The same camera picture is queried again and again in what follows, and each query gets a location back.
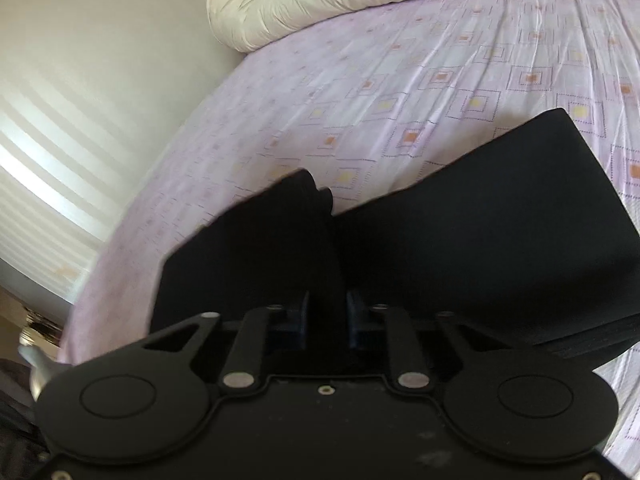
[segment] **white wall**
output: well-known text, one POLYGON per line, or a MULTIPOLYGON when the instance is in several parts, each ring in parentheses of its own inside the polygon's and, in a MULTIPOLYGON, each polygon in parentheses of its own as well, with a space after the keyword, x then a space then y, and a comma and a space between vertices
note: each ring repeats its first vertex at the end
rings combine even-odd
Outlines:
POLYGON ((73 300, 167 142, 241 60, 205 4, 0 0, 1 259, 73 300))

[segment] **circular cap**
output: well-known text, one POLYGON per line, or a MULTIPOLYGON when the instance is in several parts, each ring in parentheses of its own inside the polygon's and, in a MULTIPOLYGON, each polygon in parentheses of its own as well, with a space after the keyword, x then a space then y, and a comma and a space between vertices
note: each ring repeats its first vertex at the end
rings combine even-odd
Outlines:
POLYGON ((248 388, 255 383, 255 378, 247 372, 231 372, 222 378, 229 388, 248 388))
POLYGON ((149 409, 156 389, 144 379, 113 376, 98 379, 82 392, 81 402, 88 412, 103 418, 124 418, 149 409))
POLYGON ((469 358, 443 406, 473 446, 526 463, 572 460, 605 440, 618 418, 615 394, 588 368, 521 349, 469 358))
POLYGON ((330 384, 323 384, 318 388, 318 393, 320 395, 333 395, 335 393, 335 388, 330 384))
POLYGON ((51 480, 72 480, 71 475, 66 471, 54 471, 51 480))
POLYGON ((530 375, 504 381, 498 389, 498 398, 517 415, 545 418, 567 410, 574 394, 561 381, 530 375))
POLYGON ((420 372, 405 372, 398 377, 398 384, 405 388, 424 388, 429 385, 429 378, 420 372))

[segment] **black cloth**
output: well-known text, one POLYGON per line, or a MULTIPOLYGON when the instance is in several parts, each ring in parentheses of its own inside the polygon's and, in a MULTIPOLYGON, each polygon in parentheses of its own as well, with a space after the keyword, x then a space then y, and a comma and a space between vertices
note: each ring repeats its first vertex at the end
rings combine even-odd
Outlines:
POLYGON ((454 310, 568 357, 609 356, 640 334, 638 232, 561 108, 408 189, 330 209, 299 171, 219 216, 166 261, 151 330, 310 290, 318 339, 342 341, 356 287, 371 304, 454 310))
POLYGON ((332 207, 331 192, 298 171, 224 212, 167 259, 150 330, 208 311, 241 320, 247 310, 287 304, 308 290, 310 337, 323 343, 331 332, 346 346, 332 207))

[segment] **screw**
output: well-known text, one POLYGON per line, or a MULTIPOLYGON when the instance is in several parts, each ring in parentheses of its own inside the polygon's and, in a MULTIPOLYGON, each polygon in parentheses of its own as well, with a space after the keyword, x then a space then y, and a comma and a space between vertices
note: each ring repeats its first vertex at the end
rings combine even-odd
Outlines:
POLYGON ((328 384, 324 384, 318 388, 318 393, 320 395, 333 395, 335 393, 335 388, 328 384))
POLYGON ((51 474, 51 480, 73 480, 71 475, 66 471, 54 471, 51 474))
POLYGON ((229 388, 248 388, 255 383, 255 378, 247 372, 231 372, 222 378, 229 388))
POLYGON ((424 388, 429 384, 429 378, 420 372, 405 372, 398 377, 398 384, 405 388, 424 388))

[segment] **fitted sheet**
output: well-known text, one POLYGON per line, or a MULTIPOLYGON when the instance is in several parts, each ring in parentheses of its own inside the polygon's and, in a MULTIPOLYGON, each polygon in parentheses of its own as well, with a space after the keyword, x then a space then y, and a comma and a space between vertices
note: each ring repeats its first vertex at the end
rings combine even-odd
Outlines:
MULTIPOLYGON (((82 362, 146 335, 164 257, 296 168, 335 212, 409 186, 562 107, 640 221, 640 0, 411 0, 337 16, 249 55, 186 121, 105 247, 65 329, 82 362)), ((640 346, 600 371, 607 447, 640 468, 640 346)))

